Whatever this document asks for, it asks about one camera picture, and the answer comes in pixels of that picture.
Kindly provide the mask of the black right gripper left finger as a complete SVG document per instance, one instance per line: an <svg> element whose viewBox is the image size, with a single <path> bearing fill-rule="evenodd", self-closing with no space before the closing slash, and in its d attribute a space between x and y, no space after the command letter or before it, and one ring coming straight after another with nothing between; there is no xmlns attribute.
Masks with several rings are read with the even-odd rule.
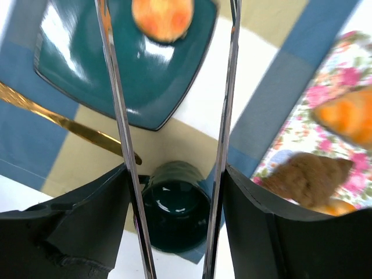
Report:
<svg viewBox="0 0 372 279"><path fill-rule="evenodd" d="M107 278L130 194L124 165L24 211L1 213L1 277Z"/></svg>

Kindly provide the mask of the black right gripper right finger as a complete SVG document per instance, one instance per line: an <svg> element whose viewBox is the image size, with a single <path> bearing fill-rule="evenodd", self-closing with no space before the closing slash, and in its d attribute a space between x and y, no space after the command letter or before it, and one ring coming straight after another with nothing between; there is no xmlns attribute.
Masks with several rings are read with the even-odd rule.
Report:
<svg viewBox="0 0 372 279"><path fill-rule="evenodd" d="M371 209L339 217L288 202L228 166L224 214L236 278L370 278Z"/></svg>

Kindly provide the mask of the steel tongs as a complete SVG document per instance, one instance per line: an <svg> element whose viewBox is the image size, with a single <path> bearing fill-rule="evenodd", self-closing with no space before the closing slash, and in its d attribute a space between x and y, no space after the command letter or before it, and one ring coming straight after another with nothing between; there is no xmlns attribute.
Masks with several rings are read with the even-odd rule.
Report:
<svg viewBox="0 0 372 279"><path fill-rule="evenodd" d="M121 86L110 12L106 1L95 1L95 7L103 43L103 53L105 56L105 62L108 68L112 88L115 115L121 141L121 151L126 164L127 172L131 178L128 186L130 190L134 219L137 224L137 235L141 249L144 274L145 278L156 278L155 263L153 261L150 237L145 217L145 207L140 191L137 167L135 165L133 143L131 140L126 105ZM223 103L223 111L221 114L216 168L213 182L212 204L210 206L208 233L206 237L206 252L202 274L203 278L214 278L216 271L217 246L223 205L223 181L227 163L235 76L237 71L239 49L238 39L241 26L242 2L231 1L230 7L232 15L230 52L228 58L226 91Z"/></svg>

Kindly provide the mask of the small round orange bun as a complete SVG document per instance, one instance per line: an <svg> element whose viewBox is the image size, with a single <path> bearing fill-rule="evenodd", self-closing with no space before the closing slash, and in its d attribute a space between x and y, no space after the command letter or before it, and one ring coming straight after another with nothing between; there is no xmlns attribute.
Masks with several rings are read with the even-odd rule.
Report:
<svg viewBox="0 0 372 279"><path fill-rule="evenodd" d="M187 33L194 6L192 0L134 0L131 11L135 24L146 36L172 43Z"/></svg>

